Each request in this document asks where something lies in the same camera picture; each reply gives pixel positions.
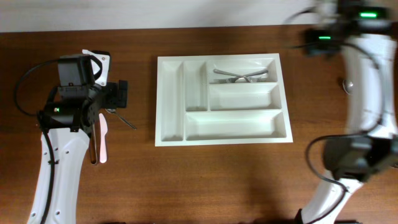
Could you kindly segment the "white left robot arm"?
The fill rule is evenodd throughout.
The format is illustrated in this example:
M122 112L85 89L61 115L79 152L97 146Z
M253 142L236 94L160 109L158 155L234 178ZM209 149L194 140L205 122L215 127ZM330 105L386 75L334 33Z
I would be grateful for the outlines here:
M60 83L37 112L41 163L29 223L75 223L81 167L106 162L102 109L125 108L128 85L108 82L109 52L83 50L56 60Z

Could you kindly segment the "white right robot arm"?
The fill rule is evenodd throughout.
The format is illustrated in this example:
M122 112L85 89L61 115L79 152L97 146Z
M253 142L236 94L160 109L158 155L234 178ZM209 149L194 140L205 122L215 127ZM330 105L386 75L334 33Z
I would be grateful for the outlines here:
M308 168L320 184L295 222L336 223L357 190L397 163L392 67L397 42L388 31L374 29L307 29L303 39L307 55L343 54L349 106L345 134L320 136L305 149Z

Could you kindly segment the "pink plastic knife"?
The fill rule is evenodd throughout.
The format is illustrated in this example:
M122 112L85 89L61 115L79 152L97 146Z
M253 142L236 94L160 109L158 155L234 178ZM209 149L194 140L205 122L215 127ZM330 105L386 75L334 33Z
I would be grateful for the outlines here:
M108 133L108 124L103 113L99 114L100 124L100 149L99 149L99 162L104 164L108 160L108 153L106 148L106 135Z

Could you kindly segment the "small steel teaspoon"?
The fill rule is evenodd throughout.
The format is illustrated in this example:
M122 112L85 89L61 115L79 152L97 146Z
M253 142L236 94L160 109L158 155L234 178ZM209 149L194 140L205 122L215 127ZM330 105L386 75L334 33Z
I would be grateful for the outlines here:
M125 123L126 125L128 125L130 128L137 130L137 128L131 124L128 120L126 120L124 117L122 117L117 111L116 109L105 109L105 111L109 114L113 114L115 116L117 116L123 123Z

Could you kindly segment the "steel serving tongs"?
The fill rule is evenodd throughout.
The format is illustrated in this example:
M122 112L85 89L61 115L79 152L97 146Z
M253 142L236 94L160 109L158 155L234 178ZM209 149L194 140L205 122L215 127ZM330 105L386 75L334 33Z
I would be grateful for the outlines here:
M96 126L95 125L92 125L92 127L91 127L89 154L90 154L90 163L92 165L97 165L98 156L97 156Z

